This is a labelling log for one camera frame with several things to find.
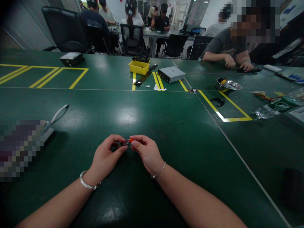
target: plastic bottle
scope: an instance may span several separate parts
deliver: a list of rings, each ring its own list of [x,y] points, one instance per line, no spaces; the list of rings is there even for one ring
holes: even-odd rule
[[[269,119],[301,105],[304,105],[304,88],[293,91],[279,100],[259,108],[255,114],[260,119]]]

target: silver bracelet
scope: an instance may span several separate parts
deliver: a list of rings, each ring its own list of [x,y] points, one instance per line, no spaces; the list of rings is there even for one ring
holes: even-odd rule
[[[93,189],[93,190],[95,190],[99,185],[101,185],[102,182],[100,182],[98,185],[95,185],[95,186],[91,186],[91,185],[88,185],[87,183],[85,183],[85,182],[83,181],[83,179],[82,179],[82,176],[86,173],[86,171],[87,171],[87,170],[83,171],[83,172],[80,174],[80,183],[81,183],[84,187],[86,187],[86,188],[88,188],[88,189]]]
[[[251,60],[244,60],[244,62],[250,62],[250,63],[251,63]],[[244,63],[244,62],[243,62],[243,63]]]
[[[159,171],[159,173],[156,174],[155,176],[152,176],[152,175],[151,175],[151,178],[152,178],[152,179],[155,179],[155,178],[162,172],[162,170],[164,169],[165,165],[166,165],[166,162],[165,162],[164,166],[162,167],[162,169]]]

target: label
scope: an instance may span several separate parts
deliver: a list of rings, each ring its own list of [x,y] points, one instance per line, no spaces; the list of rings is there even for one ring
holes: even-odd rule
[[[271,107],[273,110],[278,111],[280,113],[283,113],[292,108],[298,107],[297,104],[294,104],[294,103],[286,100],[285,98],[281,98],[278,101],[274,101],[271,104],[269,104],[268,106]]]

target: yellow box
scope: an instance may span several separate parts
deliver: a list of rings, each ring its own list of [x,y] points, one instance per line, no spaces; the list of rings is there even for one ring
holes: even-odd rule
[[[143,63],[138,61],[132,61],[129,63],[130,71],[145,75],[149,71],[150,62]]]

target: desk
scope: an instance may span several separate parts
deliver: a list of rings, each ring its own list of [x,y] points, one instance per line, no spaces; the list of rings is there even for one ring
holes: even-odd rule
[[[88,169],[97,146],[111,133],[125,138],[145,134],[154,139],[169,165],[222,200],[248,227],[287,227],[269,196],[292,226],[304,223],[301,213],[285,209],[278,200],[282,170],[292,167],[304,171],[303,128],[284,115],[264,122],[224,122],[207,101],[223,96],[214,88],[216,78],[222,76],[243,86],[228,96],[247,114],[263,106],[250,91],[265,90],[272,96],[299,85],[265,70],[244,75],[212,63],[151,59],[151,64],[159,68],[177,66],[186,72],[186,79],[180,82],[162,81],[168,91],[154,91],[159,80],[153,75],[143,86],[132,85],[140,75],[129,72],[131,58],[84,54],[85,62],[77,68],[64,68],[48,82],[51,75],[40,81],[43,86],[33,86],[52,68],[64,67],[59,61],[63,53],[0,49],[0,55],[0,77],[21,67],[16,65],[35,66],[0,79],[1,119],[50,120],[60,107],[70,105],[53,124],[54,134],[26,175],[17,182],[2,184],[0,200],[9,226],[16,225]],[[185,91],[191,87],[201,91]],[[235,105],[226,102],[218,110],[225,118],[244,117]],[[268,141],[270,136],[275,140],[272,143]],[[71,227],[126,224],[187,227],[150,178],[139,155],[130,149]]]

